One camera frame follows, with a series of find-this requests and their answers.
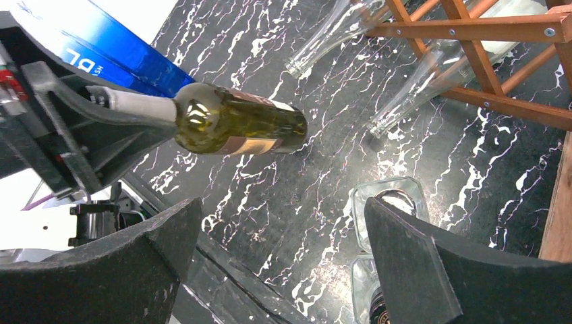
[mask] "glass bottle neck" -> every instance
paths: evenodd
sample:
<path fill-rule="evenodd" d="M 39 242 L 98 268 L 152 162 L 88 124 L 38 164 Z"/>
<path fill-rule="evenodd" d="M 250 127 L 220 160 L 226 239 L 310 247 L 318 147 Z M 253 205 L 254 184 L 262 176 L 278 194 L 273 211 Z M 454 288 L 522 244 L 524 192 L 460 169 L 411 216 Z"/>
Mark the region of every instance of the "glass bottle neck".
<path fill-rule="evenodd" d="M 336 1 L 318 31 L 286 63 L 288 72 L 300 78 L 331 49 L 371 29 L 371 22 L 389 18 L 391 12 L 384 5 L 383 0 Z"/>
<path fill-rule="evenodd" d="M 503 52 L 487 54 L 494 62 L 515 45 L 516 43 L 511 43 L 511 46 L 503 47 Z M 421 104 L 474 77 L 461 44 L 455 40 L 438 40 L 430 45 L 413 75 L 370 120 L 367 127 L 375 137 L 380 138 Z"/>

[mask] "clear glass bottle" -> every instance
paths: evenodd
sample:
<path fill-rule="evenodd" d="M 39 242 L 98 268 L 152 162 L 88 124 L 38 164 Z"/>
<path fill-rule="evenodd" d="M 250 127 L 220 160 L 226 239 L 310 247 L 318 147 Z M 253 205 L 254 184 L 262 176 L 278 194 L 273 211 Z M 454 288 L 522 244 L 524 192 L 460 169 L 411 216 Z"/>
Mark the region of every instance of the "clear glass bottle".
<path fill-rule="evenodd" d="M 286 63 L 286 69 L 294 78 L 300 78 L 331 49 L 389 17 L 391 11 L 385 0 L 337 0 L 326 21 Z"/>
<path fill-rule="evenodd" d="M 379 295 L 380 282 L 374 256 L 361 254 L 351 263 L 351 301 L 353 319 L 358 324 L 368 324 L 372 314 L 372 302 Z"/>
<path fill-rule="evenodd" d="M 500 0 L 481 17 L 528 16 L 546 13 L 534 0 Z M 482 42 L 491 62 L 502 59 L 518 43 Z M 381 138 L 390 128 L 421 104 L 475 77 L 459 41 L 437 40 L 428 46 L 419 66 L 389 102 L 367 123 L 369 131 Z"/>
<path fill-rule="evenodd" d="M 364 209 L 370 197 L 383 199 L 409 215 L 430 223 L 423 188 L 417 180 L 411 177 L 390 178 L 360 184 L 349 193 L 349 197 L 357 244 L 367 253 L 372 252 L 372 247 L 366 228 Z"/>

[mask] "green glass bottle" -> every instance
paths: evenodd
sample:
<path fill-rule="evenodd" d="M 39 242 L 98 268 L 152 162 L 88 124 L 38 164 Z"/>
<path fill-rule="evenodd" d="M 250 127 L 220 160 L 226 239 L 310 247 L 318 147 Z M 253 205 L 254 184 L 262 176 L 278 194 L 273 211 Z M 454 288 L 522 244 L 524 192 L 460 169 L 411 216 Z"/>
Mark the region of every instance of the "green glass bottle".
<path fill-rule="evenodd" d="M 98 105 L 175 122 L 175 141 L 197 154 L 291 153 L 302 147 L 308 133 L 300 110 L 212 84 L 188 84 L 174 99 L 102 86 L 86 89 Z"/>

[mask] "marble table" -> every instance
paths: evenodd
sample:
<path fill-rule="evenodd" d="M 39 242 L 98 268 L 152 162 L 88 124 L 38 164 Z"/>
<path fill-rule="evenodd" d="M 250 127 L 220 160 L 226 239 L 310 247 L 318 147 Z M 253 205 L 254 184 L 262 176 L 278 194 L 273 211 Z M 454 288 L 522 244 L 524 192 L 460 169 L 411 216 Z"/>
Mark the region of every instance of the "marble table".
<path fill-rule="evenodd" d="M 333 3 L 179 0 L 153 46 L 199 82 L 299 107 L 310 135 L 291 155 L 198 156 L 170 141 L 136 174 L 170 203 L 201 196 L 203 231 L 313 323 L 353 321 L 349 264 L 360 249 L 348 192 L 364 182 L 412 176 L 433 224 L 536 257 L 565 133 L 436 98 L 373 149 L 364 124 L 416 59 L 403 40 L 358 37 L 292 78 L 285 61 Z M 519 45 L 496 68 L 508 78 L 543 48 Z M 552 60 L 510 95 L 569 108 L 565 82 Z"/>

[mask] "gold bottle label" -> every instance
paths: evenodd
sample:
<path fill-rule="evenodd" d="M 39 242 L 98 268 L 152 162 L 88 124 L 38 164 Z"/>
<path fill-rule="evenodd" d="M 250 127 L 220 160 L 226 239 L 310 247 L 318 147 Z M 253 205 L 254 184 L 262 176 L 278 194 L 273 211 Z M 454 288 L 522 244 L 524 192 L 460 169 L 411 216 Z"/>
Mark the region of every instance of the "gold bottle label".
<path fill-rule="evenodd" d="M 215 154 L 263 154 L 280 147 L 282 140 L 230 136 L 226 144 Z"/>

